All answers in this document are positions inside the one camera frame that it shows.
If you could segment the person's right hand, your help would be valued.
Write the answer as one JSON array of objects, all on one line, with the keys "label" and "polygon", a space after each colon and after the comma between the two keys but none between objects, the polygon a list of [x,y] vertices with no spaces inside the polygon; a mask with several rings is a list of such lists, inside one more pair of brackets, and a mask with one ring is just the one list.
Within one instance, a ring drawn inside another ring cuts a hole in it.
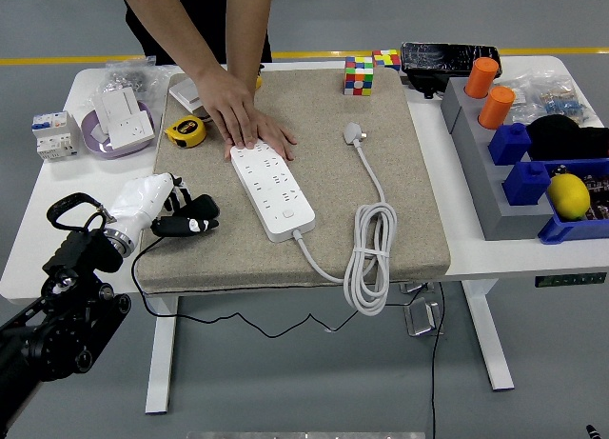
[{"label": "person's right hand", "polygon": [[205,111],[230,146],[251,148],[256,143],[253,119],[257,77],[256,70],[241,74],[221,66],[192,77]]}]

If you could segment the person's left hand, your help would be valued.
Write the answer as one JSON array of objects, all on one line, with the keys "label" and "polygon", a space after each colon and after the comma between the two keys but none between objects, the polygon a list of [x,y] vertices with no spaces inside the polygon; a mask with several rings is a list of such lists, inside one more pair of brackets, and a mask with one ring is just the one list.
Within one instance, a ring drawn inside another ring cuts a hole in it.
[{"label": "person's left hand", "polygon": [[223,104],[214,110],[213,119],[225,142],[226,161],[230,159],[232,148],[252,150],[259,140],[272,147],[281,158],[294,159],[295,136],[270,115],[258,110],[252,97]]}]

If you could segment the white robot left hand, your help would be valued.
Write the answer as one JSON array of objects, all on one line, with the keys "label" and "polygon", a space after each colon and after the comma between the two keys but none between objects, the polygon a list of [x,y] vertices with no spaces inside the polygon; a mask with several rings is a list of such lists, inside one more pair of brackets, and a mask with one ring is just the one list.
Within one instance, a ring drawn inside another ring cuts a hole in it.
[{"label": "white robot left hand", "polygon": [[109,214],[114,221],[106,226],[106,237],[134,245],[145,229],[159,237],[215,229],[220,211],[209,195],[192,197],[182,178],[166,172],[127,182]]}]

